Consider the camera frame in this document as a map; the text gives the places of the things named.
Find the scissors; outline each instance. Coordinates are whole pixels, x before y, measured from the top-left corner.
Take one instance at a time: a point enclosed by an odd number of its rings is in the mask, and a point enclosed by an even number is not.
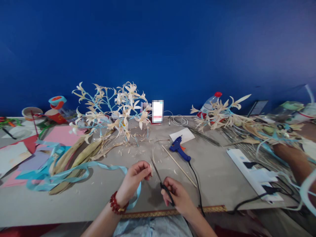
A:
[[[277,128],[280,129],[280,130],[286,129],[285,126],[284,126],[283,124],[281,124],[281,123],[279,123],[279,124],[277,125]],[[287,132],[287,133],[292,133],[292,132],[293,132],[293,129],[292,129],[292,128],[289,128],[286,132]]]
[[[159,175],[159,173],[158,173],[158,170],[157,170],[157,168],[156,168],[156,166],[155,166],[155,163],[154,163],[154,161],[152,160],[152,157],[151,157],[151,162],[152,162],[152,165],[154,166],[155,171],[156,171],[156,173],[157,173],[157,175],[158,175],[158,178],[159,178],[159,180],[160,180],[160,187],[161,187],[161,189],[164,189],[164,190],[167,192],[167,194],[168,194],[168,196],[170,197],[170,200],[171,200],[171,205],[174,206],[174,201],[173,201],[173,198],[172,198],[172,196],[171,196],[171,194],[170,194],[170,191],[169,191],[169,189],[167,188],[167,186],[162,183],[161,178],[160,178],[160,175]]]

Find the phone screen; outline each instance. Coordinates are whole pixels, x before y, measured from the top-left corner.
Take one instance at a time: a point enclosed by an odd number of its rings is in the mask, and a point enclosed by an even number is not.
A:
[[[152,101],[152,122],[162,123],[164,117],[164,101],[163,100],[153,100]]]

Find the hot glue gun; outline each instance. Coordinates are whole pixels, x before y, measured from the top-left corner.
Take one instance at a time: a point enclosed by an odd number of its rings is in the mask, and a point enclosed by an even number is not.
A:
[[[177,151],[183,157],[185,161],[190,162],[191,157],[188,156],[186,153],[184,153],[184,151],[182,150],[182,147],[180,145],[181,141],[182,141],[182,138],[180,136],[172,143],[172,146],[169,149],[172,152]]]

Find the plug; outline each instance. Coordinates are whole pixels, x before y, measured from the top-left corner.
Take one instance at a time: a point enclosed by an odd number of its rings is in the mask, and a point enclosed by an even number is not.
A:
[[[267,194],[272,195],[276,192],[281,192],[282,189],[280,188],[274,188],[274,187],[269,187],[267,185],[262,185],[262,187],[264,188],[264,190],[267,192]]]
[[[254,165],[257,165],[257,162],[243,162],[244,165],[248,168],[251,169]]]

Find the hand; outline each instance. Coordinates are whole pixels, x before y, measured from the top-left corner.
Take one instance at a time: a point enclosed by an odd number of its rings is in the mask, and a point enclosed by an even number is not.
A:
[[[117,203],[123,207],[133,197],[139,183],[151,177],[151,167],[146,161],[139,161],[128,169],[127,174],[116,194]]]
[[[301,150],[294,147],[276,144],[273,146],[274,153],[287,163],[307,161],[307,156]]]
[[[164,185],[169,189],[171,196],[174,201],[175,208],[178,212],[187,218],[188,215],[193,214],[197,208],[194,206],[189,194],[184,189],[182,184],[173,178],[166,177],[164,180]],[[161,194],[163,195],[166,206],[169,206],[171,199],[167,192],[162,189]]]

